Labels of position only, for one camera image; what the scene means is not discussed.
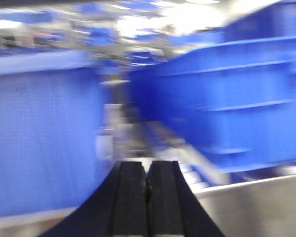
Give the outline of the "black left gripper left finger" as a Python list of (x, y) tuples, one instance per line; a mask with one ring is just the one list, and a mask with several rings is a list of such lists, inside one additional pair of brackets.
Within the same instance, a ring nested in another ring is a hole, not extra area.
[(146, 237), (146, 173), (140, 162), (118, 161), (103, 183), (43, 237)]

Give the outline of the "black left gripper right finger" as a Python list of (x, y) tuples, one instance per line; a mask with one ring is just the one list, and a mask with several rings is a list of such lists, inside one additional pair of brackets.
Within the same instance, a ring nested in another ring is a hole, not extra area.
[(223, 237), (189, 188), (176, 161), (154, 161), (148, 172), (150, 237)]

